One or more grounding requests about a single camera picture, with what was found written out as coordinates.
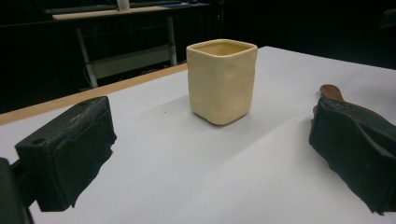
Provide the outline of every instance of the wooden table edge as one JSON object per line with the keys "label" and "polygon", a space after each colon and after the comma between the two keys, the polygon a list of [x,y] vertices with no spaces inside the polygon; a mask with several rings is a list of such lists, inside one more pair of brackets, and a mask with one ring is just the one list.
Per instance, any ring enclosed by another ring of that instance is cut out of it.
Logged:
{"label": "wooden table edge", "polygon": [[94,97],[107,95],[114,91],[120,91],[132,86],[136,86],[145,82],[149,82],[151,80],[166,77],[173,75],[174,73],[178,73],[181,71],[187,70],[187,65],[185,63],[169,68],[165,68],[156,72],[152,72],[149,74],[145,74],[139,77],[132,77],[120,82],[112,83],[103,87],[91,89],[88,91],[83,91],[79,93],[75,93],[72,95],[68,95],[62,98],[58,98],[55,100],[51,100],[38,105],[27,106],[22,109],[10,111],[4,114],[0,114],[0,126],[5,125],[14,121],[18,121],[21,119],[28,119],[30,117],[43,114],[46,112],[50,112],[52,110],[56,110],[68,105],[74,105],[81,101],[88,100]]}

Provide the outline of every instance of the cream ceramic cup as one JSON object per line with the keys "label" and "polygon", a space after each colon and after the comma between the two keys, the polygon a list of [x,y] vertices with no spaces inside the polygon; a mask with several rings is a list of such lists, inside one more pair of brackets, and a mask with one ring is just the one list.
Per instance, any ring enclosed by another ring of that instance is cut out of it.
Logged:
{"label": "cream ceramic cup", "polygon": [[257,46],[216,39],[187,47],[190,105],[223,125],[246,115],[253,94]]}

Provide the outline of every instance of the white table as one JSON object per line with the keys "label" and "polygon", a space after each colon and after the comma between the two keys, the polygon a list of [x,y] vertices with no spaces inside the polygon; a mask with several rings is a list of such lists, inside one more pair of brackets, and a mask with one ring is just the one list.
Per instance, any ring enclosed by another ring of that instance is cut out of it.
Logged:
{"label": "white table", "polygon": [[[372,214],[308,144],[318,88],[396,123],[396,71],[259,49],[250,112],[219,127],[189,106],[187,71],[108,95],[114,154],[62,213],[36,223],[396,223]],[[0,126],[0,157],[67,107]]]}

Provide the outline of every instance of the cup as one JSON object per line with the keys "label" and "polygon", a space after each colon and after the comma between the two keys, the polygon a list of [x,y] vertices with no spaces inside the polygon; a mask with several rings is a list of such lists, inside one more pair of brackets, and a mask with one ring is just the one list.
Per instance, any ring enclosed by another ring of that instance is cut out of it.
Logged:
{"label": "cup", "polygon": [[117,0],[119,11],[129,10],[129,0]]}
{"label": "cup", "polygon": [[217,125],[246,115],[251,107],[257,46],[215,39],[187,46],[190,106]]}

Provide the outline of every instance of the cup rim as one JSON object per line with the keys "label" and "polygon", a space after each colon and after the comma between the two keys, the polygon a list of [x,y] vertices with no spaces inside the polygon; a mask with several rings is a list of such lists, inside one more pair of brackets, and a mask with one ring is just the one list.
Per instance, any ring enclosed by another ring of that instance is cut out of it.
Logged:
{"label": "cup rim", "polygon": [[[201,50],[198,50],[197,48],[206,46],[206,45],[211,45],[211,44],[215,44],[215,43],[230,43],[230,44],[235,44],[235,45],[239,45],[239,46],[243,46],[243,47],[247,47],[247,49],[238,51],[236,53],[232,53],[232,54],[228,54],[228,55],[215,55],[215,54],[210,54]],[[197,53],[202,53],[211,57],[219,57],[219,58],[225,58],[225,57],[230,57],[230,56],[234,56],[234,55],[238,55],[238,54],[242,54],[245,53],[246,51],[250,51],[250,50],[254,50],[257,49],[257,46],[251,43],[247,43],[247,42],[243,42],[243,41],[237,41],[237,40],[232,40],[232,39],[213,39],[213,40],[208,40],[205,42],[200,42],[200,43],[196,43],[196,44],[192,44],[187,46],[187,50],[191,50]]]}

